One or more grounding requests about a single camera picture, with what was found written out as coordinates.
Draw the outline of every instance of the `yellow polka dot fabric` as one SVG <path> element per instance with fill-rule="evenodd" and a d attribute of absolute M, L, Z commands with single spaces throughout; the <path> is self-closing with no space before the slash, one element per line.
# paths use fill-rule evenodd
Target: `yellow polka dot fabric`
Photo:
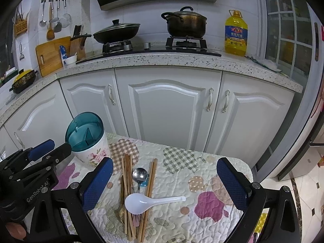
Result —
<path fill-rule="evenodd" d="M 256 226 L 256 228 L 254 230 L 255 233 L 260 233 L 261 232 L 261 230 L 262 230 L 262 228 L 264 226 L 265 220 L 267 218 L 267 215 L 268 215 L 267 213 L 262 213 L 261 214 L 260 219 L 258 221 L 258 224 L 257 224 L 257 226 Z"/>

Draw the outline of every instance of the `quilted tablecloth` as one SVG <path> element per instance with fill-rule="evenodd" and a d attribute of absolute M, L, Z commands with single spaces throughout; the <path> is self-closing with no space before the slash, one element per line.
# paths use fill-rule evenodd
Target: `quilted tablecloth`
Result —
<path fill-rule="evenodd" d="M 127 243 L 124 225 L 119 217 L 121 158 L 129 154 L 133 168 L 149 170 L 158 159 L 153 198 L 185 196 L 185 202 L 154 206 L 150 209 L 145 242 L 154 243 L 217 243 L 224 242 L 243 212 L 236 209 L 217 175 L 216 164 L 221 156 L 204 152 L 149 143 L 107 133 L 114 171 L 96 207 L 89 215 L 107 242 Z M 252 173 L 246 163 L 228 158 L 232 165 L 251 182 Z M 76 157 L 59 176 L 55 189 L 80 182 L 93 169 Z M 68 229 L 76 233 L 69 215 L 63 210 Z"/>

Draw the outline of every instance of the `white cabinet door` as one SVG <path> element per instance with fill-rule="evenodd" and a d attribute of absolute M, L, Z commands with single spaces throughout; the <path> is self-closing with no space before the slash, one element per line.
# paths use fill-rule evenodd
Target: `white cabinet door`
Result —
<path fill-rule="evenodd" d="M 64 78 L 60 82 L 73 117 L 94 112 L 107 132 L 128 136 L 114 69 Z"/>
<path fill-rule="evenodd" d="M 279 130 L 293 97 L 287 89 L 224 72 L 205 152 L 239 158 L 253 167 Z"/>
<path fill-rule="evenodd" d="M 129 136 L 203 151 L 221 75 L 221 71 L 169 67 L 116 69 Z"/>
<path fill-rule="evenodd" d="M 12 139 L 4 127 L 0 129 L 0 161 L 6 159 L 14 152 L 18 151 L 17 146 L 14 144 Z"/>
<path fill-rule="evenodd" d="M 65 143 L 71 121 L 60 84 L 55 81 L 24 103 L 4 127 L 19 149 L 35 147 L 48 139 L 58 147 Z"/>

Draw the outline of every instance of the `cooking oil bottle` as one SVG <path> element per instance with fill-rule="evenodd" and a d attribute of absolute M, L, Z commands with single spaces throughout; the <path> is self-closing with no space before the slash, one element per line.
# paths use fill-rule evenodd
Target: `cooking oil bottle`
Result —
<path fill-rule="evenodd" d="M 245 56 L 247 46 L 247 24 L 237 10 L 228 10 L 231 17 L 225 22 L 225 51 L 230 54 Z"/>

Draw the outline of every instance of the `pot handle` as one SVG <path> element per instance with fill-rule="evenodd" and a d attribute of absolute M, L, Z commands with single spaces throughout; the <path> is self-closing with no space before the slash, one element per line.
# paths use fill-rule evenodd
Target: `pot handle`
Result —
<path fill-rule="evenodd" d="M 193 8 L 192 8 L 191 6 L 185 6 L 185 7 L 182 7 L 182 8 L 180 9 L 180 11 L 183 11 L 183 10 L 185 10 L 185 9 L 190 9 L 191 12 L 193 12 Z"/>
<path fill-rule="evenodd" d="M 167 15 L 174 15 L 174 16 L 176 16 L 176 17 L 179 17 L 180 20 L 181 20 L 181 22 L 183 22 L 183 18 L 182 18 L 180 15 L 175 14 L 175 13 L 171 13 L 171 12 L 163 13 L 163 14 L 161 14 L 161 17 L 162 17 L 164 20 L 167 20 L 167 19 L 166 19 L 166 16 L 167 16 Z"/>

